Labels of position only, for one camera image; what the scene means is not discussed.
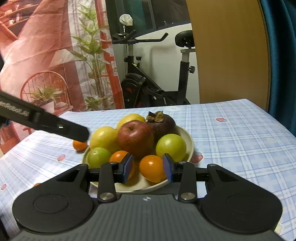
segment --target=table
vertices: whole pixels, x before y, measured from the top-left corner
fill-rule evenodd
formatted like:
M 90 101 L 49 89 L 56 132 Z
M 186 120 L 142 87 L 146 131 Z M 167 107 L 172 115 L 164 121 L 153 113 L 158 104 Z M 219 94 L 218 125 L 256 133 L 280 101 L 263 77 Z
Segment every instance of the table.
M 252 102 L 242 99 L 221 103 L 66 112 L 62 118 L 87 126 L 116 127 L 125 115 L 147 116 L 163 110 L 192 136 L 196 166 L 216 163 L 271 191 L 281 200 L 283 215 L 277 232 L 285 240 L 296 237 L 296 138 L 279 122 Z M 72 140 L 35 131 L 0 158 L 0 218 L 10 237 L 19 231 L 11 207 L 14 199 L 36 183 L 42 183 L 75 165 L 83 154 Z M 171 183 L 155 193 L 175 192 Z M 206 192 L 197 183 L 198 196 Z M 91 188 L 91 196 L 96 190 Z

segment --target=poster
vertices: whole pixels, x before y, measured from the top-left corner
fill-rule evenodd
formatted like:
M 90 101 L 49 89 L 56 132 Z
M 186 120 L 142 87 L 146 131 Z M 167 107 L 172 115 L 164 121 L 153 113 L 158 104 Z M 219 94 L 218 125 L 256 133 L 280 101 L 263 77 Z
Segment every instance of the poster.
M 9 0 L 0 7 L 0 89 L 46 111 L 124 108 L 105 0 Z M 0 130 L 6 153 L 32 133 Z

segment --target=lime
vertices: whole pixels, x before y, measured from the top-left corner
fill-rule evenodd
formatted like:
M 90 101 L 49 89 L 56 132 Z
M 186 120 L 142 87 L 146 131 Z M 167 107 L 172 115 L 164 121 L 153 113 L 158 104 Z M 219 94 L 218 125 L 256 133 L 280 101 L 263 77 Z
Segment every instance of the lime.
M 113 154 L 119 150 L 117 143 L 117 131 L 110 126 L 103 126 L 97 129 L 91 136 L 90 149 L 102 147 Z
M 182 161 L 186 155 L 186 143 L 176 134 L 167 134 L 159 139 L 155 151 L 161 158 L 168 153 L 175 162 Z
M 111 153 L 105 148 L 96 147 L 86 156 L 89 168 L 99 168 L 103 163 L 109 162 Z

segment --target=green lime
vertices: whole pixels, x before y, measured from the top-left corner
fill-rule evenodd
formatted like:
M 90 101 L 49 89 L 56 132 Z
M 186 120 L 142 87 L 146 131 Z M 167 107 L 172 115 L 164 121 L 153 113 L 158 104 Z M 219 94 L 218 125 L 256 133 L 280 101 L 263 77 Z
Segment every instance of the green lime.
M 161 158 L 168 153 L 175 162 L 182 161 L 186 155 L 186 143 L 176 134 L 167 134 L 159 139 L 155 151 Z
M 87 154 L 89 168 L 99 168 L 103 163 L 109 162 L 111 153 L 105 148 L 96 147 Z

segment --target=white bowl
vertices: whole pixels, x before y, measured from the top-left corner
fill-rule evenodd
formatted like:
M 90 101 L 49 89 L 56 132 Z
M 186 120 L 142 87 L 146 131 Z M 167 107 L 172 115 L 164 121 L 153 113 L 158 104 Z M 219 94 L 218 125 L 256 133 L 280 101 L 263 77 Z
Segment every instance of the white bowl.
M 177 133 L 182 137 L 182 139 L 186 143 L 186 148 L 187 148 L 187 153 L 184 158 L 184 161 L 190 161 L 193 155 L 194 151 L 194 144 L 193 144 L 193 139 L 191 138 L 190 134 L 183 129 L 182 127 L 177 126 Z M 87 153 L 90 151 L 89 147 L 86 149 L 83 158 L 82 158 L 82 163 L 87 163 L 86 156 Z M 142 174 L 138 171 L 139 170 L 139 162 L 135 161 L 137 164 L 137 170 L 135 172 L 135 175 L 128 180 L 125 184 L 122 183 L 115 183 L 115 189 L 117 193 L 137 193 L 137 194 L 143 194 L 147 192 L 154 191 L 156 189 L 159 189 L 166 184 L 168 184 L 168 180 L 164 180 L 160 183 L 152 183 L 147 181 Z M 91 182 L 91 184 L 95 187 L 98 187 L 97 182 Z

